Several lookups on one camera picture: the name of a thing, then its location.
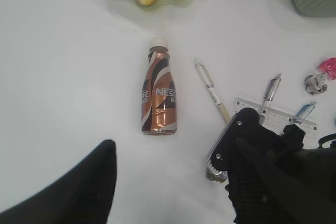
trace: pen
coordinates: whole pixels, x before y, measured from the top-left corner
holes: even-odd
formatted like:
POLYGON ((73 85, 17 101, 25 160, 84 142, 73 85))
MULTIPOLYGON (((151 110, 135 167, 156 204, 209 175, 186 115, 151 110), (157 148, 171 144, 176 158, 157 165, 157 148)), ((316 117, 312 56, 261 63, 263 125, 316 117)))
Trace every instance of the pen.
POLYGON ((281 74, 278 74, 274 79, 270 81, 264 96, 264 102, 262 104, 264 108, 269 108, 271 106, 275 94, 277 93, 277 90, 280 86, 280 82, 281 82, 281 74))
POLYGON ((230 115, 227 112, 223 103, 218 98, 218 95, 216 94, 215 89, 214 89, 214 83, 213 83, 212 79, 210 78, 208 71, 197 59, 195 59, 195 68, 196 68, 197 73, 200 76, 203 84, 207 88, 210 96, 212 97, 214 103, 216 104, 217 110, 219 111, 222 118, 224 119, 224 122, 226 124, 229 124, 229 122, 231 120, 230 115))
POLYGON ((301 119, 306 119, 310 115, 310 113, 313 112, 313 110, 316 107, 316 104, 317 104, 316 102, 306 104, 305 106, 302 107, 302 109, 296 116, 301 119))

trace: bottle cap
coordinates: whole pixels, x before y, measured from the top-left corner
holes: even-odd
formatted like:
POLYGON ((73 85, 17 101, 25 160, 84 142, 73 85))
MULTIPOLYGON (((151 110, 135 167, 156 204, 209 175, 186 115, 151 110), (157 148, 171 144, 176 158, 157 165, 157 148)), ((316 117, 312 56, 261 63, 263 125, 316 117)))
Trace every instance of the bottle cap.
POLYGON ((154 38, 150 42, 150 48, 152 47, 165 47, 168 49, 168 42, 164 38, 154 38))
POLYGON ((322 62, 320 70, 323 73, 327 73, 329 80, 336 79, 336 58, 331 58, 322 62))

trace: white bottle cap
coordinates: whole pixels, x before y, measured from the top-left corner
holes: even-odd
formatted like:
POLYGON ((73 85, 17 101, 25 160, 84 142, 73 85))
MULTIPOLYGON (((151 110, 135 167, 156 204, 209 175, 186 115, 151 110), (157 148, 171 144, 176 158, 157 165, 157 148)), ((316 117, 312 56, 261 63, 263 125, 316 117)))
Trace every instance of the white bottle cap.
POLYGON ((150 48, 152 47, 165 47, 168 49, 168 42, 164 38, 154 38, 150 42, 150 48))

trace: bottle label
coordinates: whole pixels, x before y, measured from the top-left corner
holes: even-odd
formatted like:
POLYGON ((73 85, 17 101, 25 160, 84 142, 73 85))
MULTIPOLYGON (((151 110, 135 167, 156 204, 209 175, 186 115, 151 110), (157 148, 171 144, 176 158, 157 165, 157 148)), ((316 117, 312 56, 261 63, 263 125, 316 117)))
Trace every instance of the bottle label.
POLYGON ((169 55, 154 52, 142 88, 142 131, 176 131, 176 89, 169 55))

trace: silver pen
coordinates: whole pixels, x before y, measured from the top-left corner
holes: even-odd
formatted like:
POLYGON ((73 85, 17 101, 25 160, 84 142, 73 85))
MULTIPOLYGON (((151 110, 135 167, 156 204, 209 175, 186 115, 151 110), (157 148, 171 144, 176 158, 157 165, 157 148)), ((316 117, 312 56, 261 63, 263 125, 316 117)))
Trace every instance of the silver pen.
POLYGON ((207 88, 210 96, 212 97, 214 103, 216 104, 217 110, 219 111, 222 118, 224 119, 224 122, 226 124, 229 124, 229 122, 231 120, 231 117, 230 117, 229 113, 227 112, 223 103, 218 98, 218 95, 216 94, 215 89, 214 89, 214 83, 213 83, 212 79, 210 78, 208 71, 197 59, 195 59, 195 68, 196 68, 197 73, 200 76, 203 84, 207 88))
MULTIPOLYGON (((278 74, 274 79, 272 79, 268 85, 264 96, 264 102, 262 106, 264 108, 271 107, 272 101, 274 100, 275 94, 278 91, 281 82, 281 74, 278 74)), ((262 110, 261 114, 266 114, 266 110, 262 110)))

